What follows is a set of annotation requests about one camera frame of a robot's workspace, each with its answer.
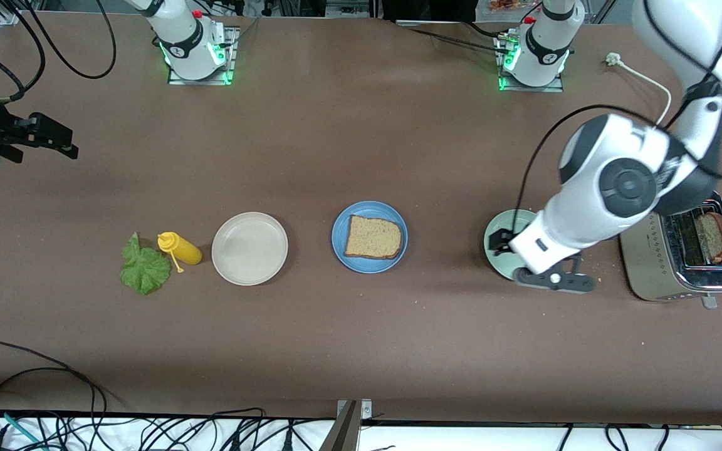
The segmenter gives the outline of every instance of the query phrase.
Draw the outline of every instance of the white cable plug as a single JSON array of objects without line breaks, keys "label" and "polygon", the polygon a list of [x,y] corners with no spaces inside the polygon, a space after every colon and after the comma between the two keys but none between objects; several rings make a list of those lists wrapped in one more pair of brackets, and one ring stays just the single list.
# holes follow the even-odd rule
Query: white cable plug
[{"label": "white cable plug", "polygon": [[623,68],[623,69],[629,71],[630,73],[638,76],[639,78],[641,78],[647,82],[653,83],[653,85],[658,86],[659,89],[661,89],[662,91],[665,92],[665,94],[667,94],[667,105],[665,106],[664,111],[662,111],[662,115],[660,115],[659,120],[656,121],[656,125],[659,125],[660,123],[662,123],[662,119],[664,119],[664,117],[667,115],[667,112],[670,110],[670,104],[673,102],[673,95],[670,94],[670,89],[667,89],[667,88],[665,88],[665,86],[662,86],[662,83],[659,83],[658,81],[653,80],[650,77],[640,74],[638,71],[634,71],[634,69],[625,65],[625,63],[622,62],[622,60],[620,60],[619,53],[610,52],[607,55],[607,57],[605,58],[605,62],[607,63],[607,66],[619,66],[619,68]]}]

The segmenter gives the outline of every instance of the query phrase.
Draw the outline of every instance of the silver toaster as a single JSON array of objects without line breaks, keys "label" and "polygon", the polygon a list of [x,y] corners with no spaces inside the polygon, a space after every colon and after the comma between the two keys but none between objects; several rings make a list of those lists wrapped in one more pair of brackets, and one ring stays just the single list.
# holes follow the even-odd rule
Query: silver toaster
[{"label": "silver toaster", "polygon": [[700,298],[705,308],[717,308],[714,294],[722,293],[722,261],[704,257],[696,233],[696,218],[722,215],[717,192],[698,208],[682,214],[650,214],[620,234],[620,246],[631,289],[640,298],[656,302]]}]

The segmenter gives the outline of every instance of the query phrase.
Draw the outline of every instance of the green leaf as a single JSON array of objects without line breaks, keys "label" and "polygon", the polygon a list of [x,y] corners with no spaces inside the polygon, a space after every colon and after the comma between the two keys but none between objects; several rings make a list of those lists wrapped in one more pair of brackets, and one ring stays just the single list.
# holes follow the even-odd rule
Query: green leaf
[{"label": "green leaf", "polygon": [[141,249],[138,234],[132,234],[121,254],[121,281],[144,296],[163,286],[172,273],[172,263],[163,254],[148,247]]}]

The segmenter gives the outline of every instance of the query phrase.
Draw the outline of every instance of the bread slice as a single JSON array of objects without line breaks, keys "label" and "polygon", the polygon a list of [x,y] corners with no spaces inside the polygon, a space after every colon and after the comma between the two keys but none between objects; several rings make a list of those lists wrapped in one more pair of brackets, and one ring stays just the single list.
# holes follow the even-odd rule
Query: bread slice
[{"label": "bread slice", "polygon": [[722,215],[714,212],[700,215],[696,218],[696,232],[705,259],[722,262]]},{"label": "bread slice", "polygon": [[347,257],[391,260],[403,246],[403,232],[390,220],[377,217],[350,216]]}]

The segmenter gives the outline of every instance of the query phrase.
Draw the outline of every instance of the table surface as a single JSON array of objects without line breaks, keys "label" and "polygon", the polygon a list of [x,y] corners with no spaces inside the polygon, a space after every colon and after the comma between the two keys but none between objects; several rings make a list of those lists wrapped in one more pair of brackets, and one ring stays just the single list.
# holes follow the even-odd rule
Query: table surface
[{"label": "table surface", "polygon": [[[83,71],[108,64],[101,17],[42,17]],[[84,80],[50,54],[9,106],[68,125],[80,159],[31,149],[0,170],[0,340],[75,366],[125,412],[329,417],[338,398],[372,398],[384,419],[722,423],[722,295],[717,311],[642,302],[616,242],[585,251],[599,285],[584,296],[519,288],[482,251],[558,118],[591,103],[661,111],[662,94],[605,54],[680,96],[630,28],[584,26],[564,94],[539,95],[498,91],[485,52],[373,19],[263,18],[232,86],[168,86],[146,20],[112,23],[112,74]],[[464,26],[433,29],[485,43]],[[22,80],[37,68],[20,26],[0,34],[0,60]],[[0,74],[0,93],[12,89]],[[526,208],[558,190],[562,145],[584,119],[548,142]],[[406,254],[383,274],[349,271],[330,246],[333,220],[359,200],[409,225]],[[120,282],[134,231],[176,231],[208,259],[219,226],[246,211],[289,237],[268,283],[231,285],[207,261],[148,297]],[[42,363],[0,349],[0,379],[28,365]],[[0,408],[86,410],[86,396],[71,378],[25,376]]]}]

